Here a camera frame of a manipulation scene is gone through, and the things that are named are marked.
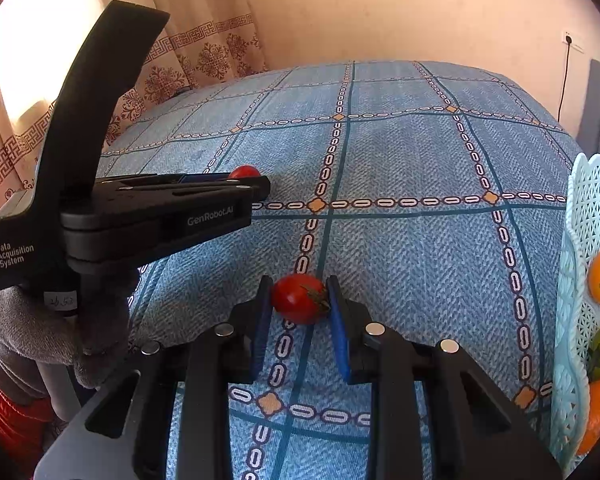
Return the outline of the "grey gloved left hand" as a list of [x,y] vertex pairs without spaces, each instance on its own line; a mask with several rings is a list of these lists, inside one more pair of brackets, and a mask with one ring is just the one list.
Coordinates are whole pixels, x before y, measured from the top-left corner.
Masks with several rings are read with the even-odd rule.
[[139,280],[137,269],[88,278],[72,322],[18,286],[0,290],[1,393],[20,405],[46,398],[38,362],[71,366],[81,386],[99,386],[125,356]]

